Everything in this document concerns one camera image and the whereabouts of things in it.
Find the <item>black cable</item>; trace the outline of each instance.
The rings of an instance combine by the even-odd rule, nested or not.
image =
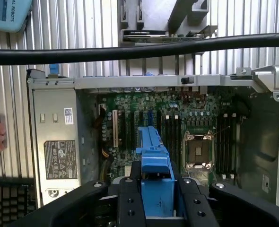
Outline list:
[[[279,33],[238,35],[137,47],[0,50],[0,65],[112,61],[254,47],[279,47]]]

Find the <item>power supply label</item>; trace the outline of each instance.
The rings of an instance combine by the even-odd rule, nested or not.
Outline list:
[[[77,179],[75,140],[44,143],[47,180]]]

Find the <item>motherboard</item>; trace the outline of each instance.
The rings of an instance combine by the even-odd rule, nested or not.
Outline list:
[[[232,143],[226,145],[233,137],[236,117],[232,96],[231,89],[208,94],[172,89],[98,95],[99,117],[94,125],[99,130],[100,180],[129,176],[132,161],[140,158],[135,154],[135,148],[141,147],[140,126],[158,130],[182,175],[209,183],[216,162],[218,174],[233,171]],[[224,153],[216,155],[217,149]]]

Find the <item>teal device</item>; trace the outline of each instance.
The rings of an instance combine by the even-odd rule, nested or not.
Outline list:
[[[0,31],[24,30],[32,0],[0,0]]]

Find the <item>sticker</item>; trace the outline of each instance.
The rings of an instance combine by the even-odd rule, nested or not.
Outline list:
[[[44,143],[46,179],[77,179],[75,140]]]
[[[64,108],[65,124],[73,124],[72,108]]]
[[[269,193],[270,179],[267,175],[262,175],[262,189]]]

